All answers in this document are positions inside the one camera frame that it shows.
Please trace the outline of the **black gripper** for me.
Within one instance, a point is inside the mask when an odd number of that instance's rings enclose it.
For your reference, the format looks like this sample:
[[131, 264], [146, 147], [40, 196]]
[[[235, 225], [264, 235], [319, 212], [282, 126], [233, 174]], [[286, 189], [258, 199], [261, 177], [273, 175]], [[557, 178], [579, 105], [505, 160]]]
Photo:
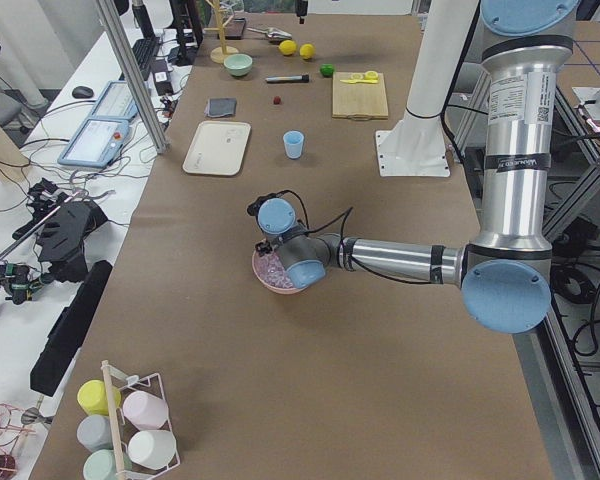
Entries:
[[255, 252], [258, 255], [269, 255], [276, 252], [284, 245], [284, 240], [276, 236], [272, 239], [265, 238], [255, 244]]

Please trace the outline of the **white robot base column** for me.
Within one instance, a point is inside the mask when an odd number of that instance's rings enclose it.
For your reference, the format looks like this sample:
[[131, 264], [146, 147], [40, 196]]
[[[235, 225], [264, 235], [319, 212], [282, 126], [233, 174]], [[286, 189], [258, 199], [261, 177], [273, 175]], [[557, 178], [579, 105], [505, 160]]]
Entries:
[[404, 116], [392, 130], [376, 132], [381, 176], [450, 175], [441, 115], [478, 10], [477, 0], [431, 3]]

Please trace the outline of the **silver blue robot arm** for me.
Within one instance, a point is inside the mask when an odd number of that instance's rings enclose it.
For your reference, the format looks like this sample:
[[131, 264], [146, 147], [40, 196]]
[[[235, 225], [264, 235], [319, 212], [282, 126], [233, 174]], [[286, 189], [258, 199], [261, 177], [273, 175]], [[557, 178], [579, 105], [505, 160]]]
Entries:
[[490, 77], [482, 216], [459, 249], [348, 237], [310, 229], [280, 194], [247, 209], [263, 233], [256, 249], [278, 255], [296, 288], [328, 267], [413, 285], [455, 284], [470, 315], [498, 332], [541, 323], [551, 304], [551, 244], [542, 233], [551, 165], [556, 75], [571, 56], [573, 1], [435, 1], [429, 11], [404, 117], [376, 135], [384, 176], [444, 176], [441, 114], [474, 20], [484, 27]]

